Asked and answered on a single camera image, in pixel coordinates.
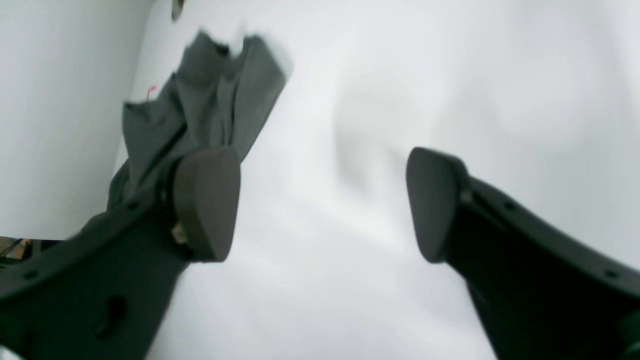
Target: gray cloth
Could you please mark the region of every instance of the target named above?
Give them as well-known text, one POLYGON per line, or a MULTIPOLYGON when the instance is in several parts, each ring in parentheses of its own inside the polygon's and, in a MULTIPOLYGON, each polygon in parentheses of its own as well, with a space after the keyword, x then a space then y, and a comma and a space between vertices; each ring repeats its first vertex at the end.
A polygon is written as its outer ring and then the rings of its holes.
POLYGON ((165 160, 199 147, 231 145, 244 159, 285 82, 259 37, 245 38, 232 58, 228 47, 199 33, 155 101, 125 104, 129 159, 111 181, 107 210, 153 185, 165 160))

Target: red mark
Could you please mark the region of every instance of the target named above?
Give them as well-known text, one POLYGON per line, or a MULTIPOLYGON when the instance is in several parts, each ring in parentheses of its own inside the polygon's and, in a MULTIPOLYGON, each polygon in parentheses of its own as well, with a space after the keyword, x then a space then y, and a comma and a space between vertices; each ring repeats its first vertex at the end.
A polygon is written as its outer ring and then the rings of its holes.
POLYGON ((155 89, 157 89, 157 86, 151 86, 149 88, 149 90, 147 90, 147 100, 149 100, 149 95, 151 94, 152 91, 154 91, 155 89))

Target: white surface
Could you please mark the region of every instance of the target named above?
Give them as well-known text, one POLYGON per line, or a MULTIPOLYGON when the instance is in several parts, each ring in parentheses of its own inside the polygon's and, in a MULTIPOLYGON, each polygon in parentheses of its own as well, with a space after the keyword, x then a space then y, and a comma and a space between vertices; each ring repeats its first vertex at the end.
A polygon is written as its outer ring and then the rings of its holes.
POLYGON ((116 162, 113 166, 113 175, 122 167, 125 161, 129 158, 127 154, 127 146, 124 144, 124 136, 120 135, 120 145, 118 145, 118 154, 116 155, 116 162))
POLYGON ((172 24, 156 1, 141 98, 199 28, 258 32, 293 68, 242 164, 231 255, 186 270, 148 358, 493 358, 462 280, 415 244, 418 145, 640 267, 639 6, 189 0, 172 24))
POLYGON ((150 5, 0 1, 0 235, 64 239, 104 211, 150 5))
POLYGON ((0 360, 22 360, 15 352, 0 346, 0 360))

